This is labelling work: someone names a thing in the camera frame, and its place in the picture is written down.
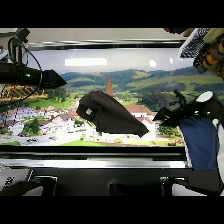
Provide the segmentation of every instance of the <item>dark folded garment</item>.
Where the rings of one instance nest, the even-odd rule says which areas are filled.
[[[83,96],[76,112],[83,119],[93,122],[98,132],[135,134],[139,137],[149,132],[117,100],[101,91]]]

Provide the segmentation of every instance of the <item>mountain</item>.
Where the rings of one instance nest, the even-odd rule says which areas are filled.
[[[155,70],[123,70],[113,72],[94,72],[79,73],[69,72],[61,74],[61,77],[67,81],[64,87],[69,91],[104,90],[108,77],[112,78],[115,92],[129,90],[130,92],[152,92],[164,91],[170,92],[174,89],[181,91],[194,92],[203,91],[205,88],[224,87],[224,82],[210,73],[198,74],[196,68],[186,67],[173,71]]]

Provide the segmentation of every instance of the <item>tower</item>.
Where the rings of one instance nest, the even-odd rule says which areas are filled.
[[[114,91],[112,88],[112,79],[110,77],[108,78],[108,81],[107,81],[106,94],[112,97],[114,96]]]

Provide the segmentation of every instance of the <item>white label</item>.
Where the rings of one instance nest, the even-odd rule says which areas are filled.
[[[88,115],[90,115],[90,114],[92,113],[92,111],[88,108],[87,111],[86,111],[86,113],[87,113]]]

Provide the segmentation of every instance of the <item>landscape picture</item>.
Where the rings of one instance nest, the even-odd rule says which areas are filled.
[[[177,53],[177,48],[34,51],[42,69],[54,69],[67,84],[45,90],[46,98],[12,105],[7,117],[1,108],[0,144],[183,146],[180,129],[160,126],[160,121],[153,121],[156,113],[162,107],[174,109],[169,106],[176,101],[173,90],[187,102],[210,90],[224,103],[224,81],[210,73],[199,74],[193,60],[180,60]],[[32,58],[28,66],[37,68]],[[82,96],[108,89],[148,128],[145,136],[98,133],[93,123],[76,113]]]

